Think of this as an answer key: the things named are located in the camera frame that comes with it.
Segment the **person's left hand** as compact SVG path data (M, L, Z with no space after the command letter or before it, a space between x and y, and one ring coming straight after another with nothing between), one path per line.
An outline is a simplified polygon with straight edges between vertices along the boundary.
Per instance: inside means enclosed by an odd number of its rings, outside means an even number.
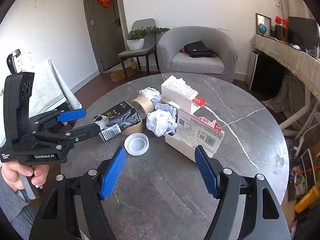
M38 188L45 184L48 172L48 165L30 167L21 165L16 160L3 163L1 167L2 177L14 193L24 189L20 175L31 177L31 183Z

